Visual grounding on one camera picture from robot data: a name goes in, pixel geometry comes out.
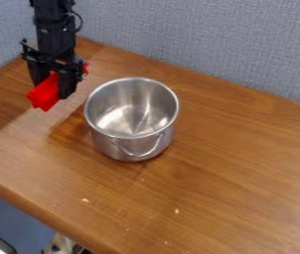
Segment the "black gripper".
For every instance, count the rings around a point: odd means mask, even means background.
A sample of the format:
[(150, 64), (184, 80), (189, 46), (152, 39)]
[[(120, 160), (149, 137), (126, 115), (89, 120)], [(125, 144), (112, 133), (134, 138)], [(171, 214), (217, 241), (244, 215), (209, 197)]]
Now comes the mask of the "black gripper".
[[(75, 34), (78, 27), (75, 19), (62, 19), (54, 22), (35, 19), (37, 40), (23, 39), (22, 57), (27, 61), (31, 80), (38, 86), (51, 75), (49, 65), (78, 64), (84, 62), (75, 53)], [(59, 97), (67, 99), (77, 90), (80, 83), (74, 70), (59, 72)]]

